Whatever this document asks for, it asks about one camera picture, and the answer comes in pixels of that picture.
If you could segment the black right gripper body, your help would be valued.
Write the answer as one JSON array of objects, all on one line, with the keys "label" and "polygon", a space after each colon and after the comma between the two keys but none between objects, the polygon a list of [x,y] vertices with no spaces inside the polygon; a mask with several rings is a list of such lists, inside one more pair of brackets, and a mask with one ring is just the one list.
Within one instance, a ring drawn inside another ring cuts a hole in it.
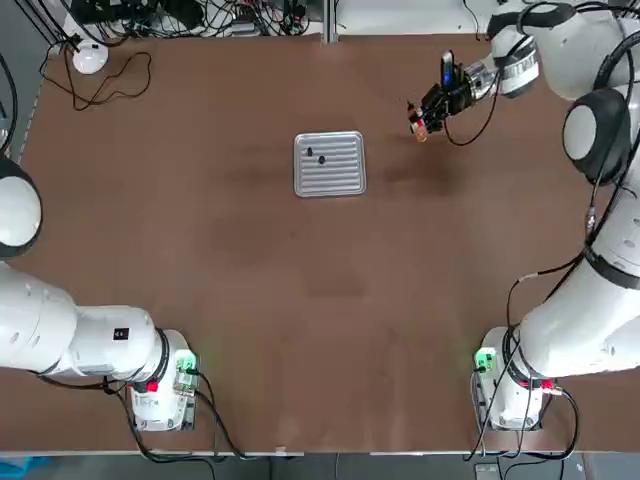
[{"label": "black right gripper body", "polygon": [[443,73],[441,75],[441,89],[440,112],[444,116],[457,115],[469,108],[474,102],[471,79],[466,72]]}]

